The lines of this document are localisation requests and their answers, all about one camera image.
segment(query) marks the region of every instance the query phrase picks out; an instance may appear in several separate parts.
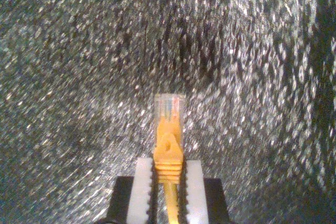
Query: transparent plastic connector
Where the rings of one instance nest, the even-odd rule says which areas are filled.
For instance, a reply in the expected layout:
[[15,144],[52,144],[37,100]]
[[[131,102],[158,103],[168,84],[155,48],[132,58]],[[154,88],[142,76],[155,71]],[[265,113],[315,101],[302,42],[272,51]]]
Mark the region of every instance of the transparent plastic connector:
[[155,95],[155,144],[160,131],[171,129],[176,141],[183,147],[183,117],[185,96],[181,94]]

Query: metallic textured backdrop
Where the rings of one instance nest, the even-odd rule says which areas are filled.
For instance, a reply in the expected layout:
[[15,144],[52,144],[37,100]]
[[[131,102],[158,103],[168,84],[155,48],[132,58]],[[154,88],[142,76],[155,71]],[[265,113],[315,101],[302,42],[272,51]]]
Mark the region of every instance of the metallic textured backdrop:
[[[186,94],[238,223],[336,213],[335,0],[1,0],[2,223],[91,223]],[[165,220],[159,212],[159,223]]]

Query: yellow cable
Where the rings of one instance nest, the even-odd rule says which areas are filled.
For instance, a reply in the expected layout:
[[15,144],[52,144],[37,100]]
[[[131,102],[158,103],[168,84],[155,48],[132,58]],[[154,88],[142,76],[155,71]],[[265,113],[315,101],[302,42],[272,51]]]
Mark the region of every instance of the yellow cable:
[[167,214],[169,224],[179,224],[177,215],[177,185],[173,183],[163,183],[164,195],[166,198]]

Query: serrated edge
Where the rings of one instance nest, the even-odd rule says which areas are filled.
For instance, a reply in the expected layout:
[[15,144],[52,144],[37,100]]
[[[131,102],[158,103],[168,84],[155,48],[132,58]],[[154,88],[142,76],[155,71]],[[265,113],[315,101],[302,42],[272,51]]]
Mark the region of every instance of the serrated edge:
[[149,220],[150,200],[152,191],[151,158],[138,158],[132,185],[127,224],[146,224]]

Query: glittery surface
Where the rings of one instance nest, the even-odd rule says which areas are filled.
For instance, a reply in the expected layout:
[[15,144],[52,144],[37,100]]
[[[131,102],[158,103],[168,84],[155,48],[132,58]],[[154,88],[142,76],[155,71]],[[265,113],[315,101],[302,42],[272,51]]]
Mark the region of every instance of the glittery surface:
[[[332,223],[335,0],[1,0],[1,223],[92,223],[186,94],[237,223]],[[165,222],[163,209],[159,223]]]

